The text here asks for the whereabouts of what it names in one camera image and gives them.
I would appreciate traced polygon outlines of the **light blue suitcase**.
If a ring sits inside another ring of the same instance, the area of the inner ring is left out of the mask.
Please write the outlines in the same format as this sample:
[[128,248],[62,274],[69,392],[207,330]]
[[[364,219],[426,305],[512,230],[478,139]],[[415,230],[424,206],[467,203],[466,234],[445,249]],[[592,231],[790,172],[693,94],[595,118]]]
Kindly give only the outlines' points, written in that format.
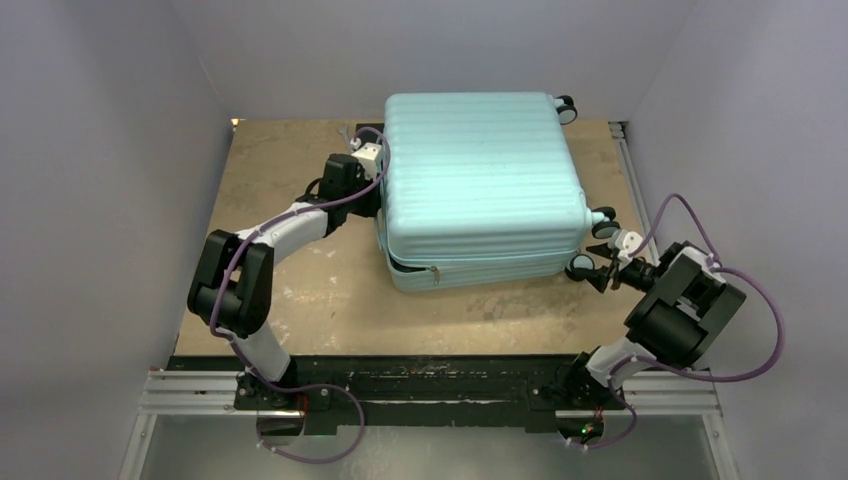
[[544,92],[399,93],[376,223],[394,287],[422,292],[564,271],[610,221],[591,207],[564,134],[578,111]]

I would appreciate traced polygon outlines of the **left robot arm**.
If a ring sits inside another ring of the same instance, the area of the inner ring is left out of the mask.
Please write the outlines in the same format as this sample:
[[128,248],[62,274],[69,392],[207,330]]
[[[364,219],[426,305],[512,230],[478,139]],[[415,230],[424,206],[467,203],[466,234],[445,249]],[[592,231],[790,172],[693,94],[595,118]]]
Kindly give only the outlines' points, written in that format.
[[332,154],[322,176],[283,212],[252,228],[218,229],[206,237],[187,308],[231,347],[272,408],[287,408],[309,390],[299,385],[296,363],[268,322],[275,267],[334,233],[349,216],[375,217],[387,172],[382,159]]

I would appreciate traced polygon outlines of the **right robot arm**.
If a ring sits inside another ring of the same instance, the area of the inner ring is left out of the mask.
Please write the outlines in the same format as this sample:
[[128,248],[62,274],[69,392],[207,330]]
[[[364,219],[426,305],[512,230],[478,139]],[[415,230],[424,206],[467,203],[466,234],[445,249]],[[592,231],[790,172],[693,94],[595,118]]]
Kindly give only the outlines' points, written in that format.
[[707,260],[690,242],[672,244],[655,264],[641,258],[624,263],[604,244],[574,257],[565,268],[569,279],[600,293],[626,285],[643,296],[624,320],[625,335],[581,353],[548,393],[578,408],[608,407],[625,379],[654,362],[679,370],[693,366],[746,300]]

